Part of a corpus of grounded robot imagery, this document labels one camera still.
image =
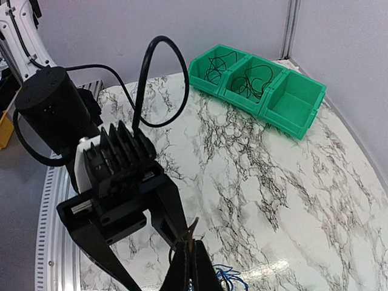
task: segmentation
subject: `black wire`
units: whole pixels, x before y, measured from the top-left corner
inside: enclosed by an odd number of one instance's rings
[[[183,76],[184,76],[184,85],[185,85],[185,90],[184,90],[184,96],[182,100],[182,104],[178,111],[174,114],[173,117],[171,117],[169,120],[162,122],[160,124],[152,124],[148,121],[146,121],[142,116],[141,116],[141,110],[142,110],[142,105],[144,101],[144,92],[146,90],[146,82],[147,82],[147,77],[148,77],[148,72],[150,68],[150,62],[151,58],[153,55],[153,52],[155,51],[156,46],[160,42],[165,42],[168,44],[172,50],[175,52],[176,56],[178,57],[179,63],[181,64],[182,70],[183,70]],[[146,52],[144,55],[143,63],[141,66],[141,71],[140,71],[140,77],[139,77],[139,82],[138,82],[138,91],[136,94],[136,105],[134,104],[127,88],[125,87],[124,82],[120,78],[120,76],[116,73],[116,71],[107,65],[101,65],[101,64],[90,64],[90,65],[78,65],[75,67],[69,67],[65,68],[67,71],[75,71],[75,70],[82,70],[82,69],[90,69],[90,68],[101,68],[101,69],[106,69],[110,71],[118,80],[119,84],[121,85],[129,103],[131,104],[132,108],[134,109],[134,114],[133,114],[133,121],[132,121],[132,129],[135,132],[137,128],[139,127],[139,122],[143,122],[146,126],[153,127],[153,128],[158,128],[158,127],[164,127],[171,122],[173,122],[184,110],[184,107],[186,106],[187,100],[189,98],[189,74],[187,73],[187,67],[184,62],[183,56],[181,52],[179,51],[179,48],[175,45],[175,43],[169,39],[166,36],[157,36],[154,38],[151,43],[149,44]]]
[[[37,68],[39,68],[39,69],[43,69],[44,66],[41,65],[41,64],[39,64],[38,62],[36,62],[36,61],[31,57],[31,54],[28,52],[27,47],[25,46],[25,43],[24,43],[24,41],[23,41],[23,38],[22,38],[22,36],[21,36],[21,34],[20,34],[20,30],[19,30],[18,24],[17,24],[16,21],[15,21],[15,16],[13,15],[13,12],[12,12],[10,0],[7,0],[7,5],[8,5],[8,13],[9,13],[9,15],[10,15],[10,17],[11,17],[11,22],[12,22],[12,24],[13,24],[13,27],[14,27],[15,30],[16,30],[16,34],[17,34],[17,36],[18,36],[19,42],[20,42],[20,44],[21,44],[21,46],[22,46],[22,49],[23,49],[23,51],[24,51],[26,57],[29,58],[30,62],[31,62],[35,67],[37,67]]]
[[[59,158],[59,159],[50,159],[50,158],[42,156],[41,154],[36,152],[27,143],[27,141],[25,141],[24,137],[22,136],[22,133],[21,133],[20,128],[19,128],[18,115],[19,115],[19,112],[15,109],[15,111],[13,112],[12,121],[13,121],[13,126],[15,128],[16,136],[18,137],[23,148],[25,148],[25,150],[28,151],[28,153],[30,155],[32,155],[32,157],[35,160],[37,160],[41,164],[44,164],[44,165],[49,166],[49,167],[61,167],[61,166],[66,165],[68,162],[70,162],[72,160],[72,158],[74,157],[74,154],[69,154],[69,155],[63,156],[62,158]]]
[[[206,80],[207,82],[210,82],[214,85],[218,85],[218,82],[214,82],[214,80],[217,78],[221,79],[224,71],[226,71],[228,69],[224,58],[226,58],[230,55],[233,55],[233,54],[235,55],[235,62],[234,63],[236,63],[238,58],[237,58],[237,52],[234,52],[234,51],[227,53],[226,55],[223,55],[223,56],[215,56],[214,58],[208,58],[210,65],[209,65],[209,68],[206,70],[204,80]]]
[[[270,70],[270,77],[269,77],[268,81],[266,81],[266,82],[264,82],[264,80],[260,77],[250,79],[248,76],[248,71],[253,70],[253,69],[257,69],[260,67],[265,67],[265,68],[268,68]],[[271,67],[269,67],[268,65],[256,65],[254,67],[247,68],[244,72],[244,76],[237,76],[235,79],[233,79],[230,87],[231,87],[231,90],[233,92],[235,92],[239,95],[242,95],[246,91],[246,98],[247,99],[249,99],[251,96],[254,96],[255,98],[258,99],[258,102],[256,102],[256,103],[259,103],[261,100],[261,97],[264,94],[264,90],[271,83],[272,78],[273,78],[273,70],[271,69]],[[233,89],[233,87],[234,87],[233,85],[240,79],[242,79],[243,84],[239,85],[237,89]],[[255,83],[255,81],[257,81],[257,80],[260,80],[263,82],[260,91],[257,90],[256,88],[254,88],[254,85],[253,85]]]

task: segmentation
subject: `gray wall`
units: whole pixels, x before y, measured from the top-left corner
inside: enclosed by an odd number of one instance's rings
[[[151,39],[172,38],[190,61],[219,43],[276,59],[286,25],[288,0],[40,0],[39,32],[58,65],[101,63],[128,81],[138,79]],[[172,51],[155,52],[151,76],[180,71]],[[72,73],[76,84],[102,78],[116,84],[109,72]]]
[[[349,123],[388,178],[388,2],[301,1],[292,58]]]

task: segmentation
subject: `green storage bin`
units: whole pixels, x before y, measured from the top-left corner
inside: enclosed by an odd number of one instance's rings
[[[302,140],[325,96],[326,87],[288,70],[266,92],[259,117]]]
[[[266,59],[249,56],[226,75],[218,97],[258,116],[265,92],[269,92],[286,71]]]
[[[326,87],[258,56],[217,45],[194,59],[190,85],[260,117],[300,140]]]
[[[227,72],[247,55],[239,50],[217,45],[190,63],[190,85],[217,97]]]

